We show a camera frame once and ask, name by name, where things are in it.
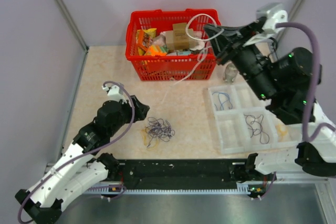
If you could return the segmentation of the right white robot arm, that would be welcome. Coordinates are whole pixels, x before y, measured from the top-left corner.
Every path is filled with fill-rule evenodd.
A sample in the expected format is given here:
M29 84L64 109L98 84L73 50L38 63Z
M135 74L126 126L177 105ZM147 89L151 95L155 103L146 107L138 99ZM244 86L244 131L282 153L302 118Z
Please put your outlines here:
M260 54L257 44L285 28L296 28L310 40L311 49L297 47L276 61ZM320 49L310 28L290 22L281 3L270 3L245 26L206 24L218 65L232 62L257 98L269 100L267 110L284 125L301 127L297 144L274 153L252 153L245 174L252 180L273 172L303 171L318 177L335 176L335 124L316 100L322 79Z

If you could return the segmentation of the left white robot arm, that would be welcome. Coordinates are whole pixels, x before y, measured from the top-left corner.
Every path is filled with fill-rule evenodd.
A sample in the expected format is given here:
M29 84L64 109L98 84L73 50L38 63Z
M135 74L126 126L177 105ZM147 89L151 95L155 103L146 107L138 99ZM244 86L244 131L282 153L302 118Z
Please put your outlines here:
M83 126L61 158L29 189L19 190L15 198L30 223L55 223L68 206L95 184L114 180L119 174L118 161L112 154L96 155L121 139L137 121L146 119L150 110L124 86L114 81L102 85L108 100L97 110L92 122Z

